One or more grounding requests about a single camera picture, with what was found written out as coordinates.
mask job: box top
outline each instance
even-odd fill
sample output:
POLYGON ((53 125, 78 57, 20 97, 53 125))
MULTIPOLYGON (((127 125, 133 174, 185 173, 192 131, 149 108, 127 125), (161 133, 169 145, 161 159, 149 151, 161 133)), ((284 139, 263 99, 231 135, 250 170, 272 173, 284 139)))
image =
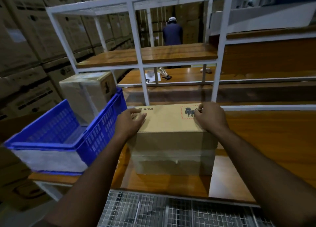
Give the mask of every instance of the box top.
POLYGON ((101 82, 103 79, 107 78, 110 75, 112 75, 111 72, 81 73, 81 74, 76 74, 71 77, 68 77, 63 81, 60 81, 59 83, 60 84, 74 83, 74 82, 95 83, 95 82, 101 82))
POLYGON ((198 106, 199 103, 137 107, 147 113, 139 132, 203 132, 194 120, 198 106))

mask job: white hard hat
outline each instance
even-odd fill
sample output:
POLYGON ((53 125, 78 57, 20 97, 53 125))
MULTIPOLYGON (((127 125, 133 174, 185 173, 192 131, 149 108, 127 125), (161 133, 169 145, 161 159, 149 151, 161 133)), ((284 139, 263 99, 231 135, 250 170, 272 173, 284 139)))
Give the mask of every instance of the white hard hat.
POLYGON ((170 22, 170 21, 177 21, 177 19, 175 17, 171 17, 171 18, 169 18, 168 22, 170 22))

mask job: blue plastic crate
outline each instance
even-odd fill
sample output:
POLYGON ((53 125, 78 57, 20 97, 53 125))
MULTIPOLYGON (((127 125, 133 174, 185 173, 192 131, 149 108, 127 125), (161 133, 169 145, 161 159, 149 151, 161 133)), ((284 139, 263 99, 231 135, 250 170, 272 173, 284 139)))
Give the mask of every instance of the blue plastic crate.
POLYGON ((108 144, 117 116, 126 109, 123 90, 118 88, 91 124, 82 127, 68 101, 64 100, 4 145, 33 171, 79 175, 108 144))

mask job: right hand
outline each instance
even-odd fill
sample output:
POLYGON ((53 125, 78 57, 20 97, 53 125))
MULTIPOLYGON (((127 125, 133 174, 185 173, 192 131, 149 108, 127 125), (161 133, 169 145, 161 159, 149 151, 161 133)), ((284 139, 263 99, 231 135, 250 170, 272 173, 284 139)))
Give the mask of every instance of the right hand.
POLYGON ((198 108, 203 108, 203 112, 200 113, 198 110, 195 110, 194 116, 204 130, 218 135, 222 131, 229 129, 225 111, 219 104, 215 102, 205 102, 201 103, 198 108))

